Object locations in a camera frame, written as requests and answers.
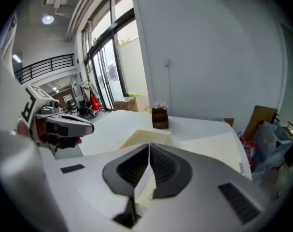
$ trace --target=white table surface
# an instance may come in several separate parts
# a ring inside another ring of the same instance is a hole
[[[244,175],[251,180],[246,152],[235,131],[225,122],[169,116],[172,141],[179,143],[231,132],[243,163]],[[136,130],[152,130],[152,115],[124,110],[112,112],[94,123],[95,131],[83,137],[80,148],[84,156],[118,150]]]

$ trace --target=red bag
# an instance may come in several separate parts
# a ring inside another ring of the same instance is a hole
[[[95,96],[92,95],[91,98],[90,98],[90,101],[91,101],[91,104],[92,104],[92,109],[94,111],[97,111],[97,110],[100,109],[99,101]]]

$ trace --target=balcony railing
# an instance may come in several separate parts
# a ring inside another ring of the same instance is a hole
[[[20,84],[23,84],[45,73],[60,70],[73,65],[73,54],[66,54],[28,65],[14,72],[14,75]]]

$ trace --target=paper sheet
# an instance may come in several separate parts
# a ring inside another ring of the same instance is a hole
[[[237,144],[231,132],[180,142],[180,148],[215,158],[240,173],[242,162]]]

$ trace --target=ceiling pipe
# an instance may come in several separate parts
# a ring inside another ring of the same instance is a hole
[[[72,13],[72,16],[71,16],[71,19],[70,19],[70,22],[69,22],[69,25],[68,25],[65,42],[71,41],[72,32],[74,30],[74,26],[75,26],[75,23],[77,21],[77,15],[78,15],[77,12],[80,9],[80,5],[82,3],[85,3],[85,0],[79,0],[78,3],[77,3],[77,5],[74,8],[74,11]]]

